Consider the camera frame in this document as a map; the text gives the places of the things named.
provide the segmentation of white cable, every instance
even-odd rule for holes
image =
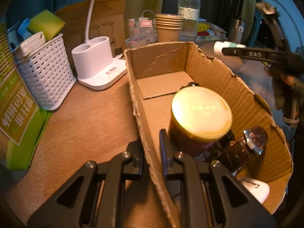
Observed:
[[[91,2],[90,2],[88,17],[87,17],[87,24],[85,26],[85,43],[86,44],[89,42],[89,29],[90,29],[91,16],[92,16],[94,2],[95,2],[95,0],[91,0]]]
[[[147,10],[145,10],[144,12],[142,12],[141,17],[143,17],[143,14],[144,14],[145,12],[147,12],[147,11],[150,11],[150,12],[153,14],[154,18],[155,18],[155,14],[154,14],[153,11],[151,11],[150,9],[147,9]]]
[[[114,57],[114,60],[115,60],[115,59],[121,59],[121,58],[123,57],[123,55],[124,55],[124,54],[120,54],[120,55],[115,56],[115,57]]]

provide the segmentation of wristwatch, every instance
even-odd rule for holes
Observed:
[[[232,146],[213,147],[207,161],[220,161],[228,170],[234,172],[254,155],[260,156],[268,141],[268,135],[261,126],[244,130],[244,136]]]

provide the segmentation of cardboard packaging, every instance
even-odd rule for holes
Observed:
[[[233,114],[235,139],[243,130],[262,126],[269,136],[261,156],[253,157],[238,174],[270,186],[264,207],[272,214],[285,196],[293,163],[282,129],[272,118],[270,107],[231,69],[216,58],[206,56],[194,43],[168,42],[125,50],[133,113],[150,165],[150,175],[163,208],[173,227],[180,227],[180,212],[172,200],[162,175],[159,130],[168,130],[174,93],[194,81],[221,95]]]
[[[39,107],[20,77],[5,23],[0,23],[0,107],[0,165],[26,170],[52,113]]]
[[[95,0],[89,38],[107,36],[110,38],[113,57],[125,49],[124,10],[126,0]],[[62,33],[70,65],[76,73],[72,49],[84,43],[85,28],[90,0],[66,6],[55,11],[66,22]]]

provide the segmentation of clear plastic bag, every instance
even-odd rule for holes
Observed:
[[[147,11],[151,12],[154,17],[143,17]],[[129,19],[129,34],[131,48],[155,43],[156,20],[154,13],[151,10],[145,10],[141,17]]]

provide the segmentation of watch face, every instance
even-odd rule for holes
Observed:
[[[244,134],[247,141],[247,145],[250,147],[250,149],[253,149],[254,146],[257,146],[258,148],[263,148],[268,141],[267,132],[260,126],[244,130]]]

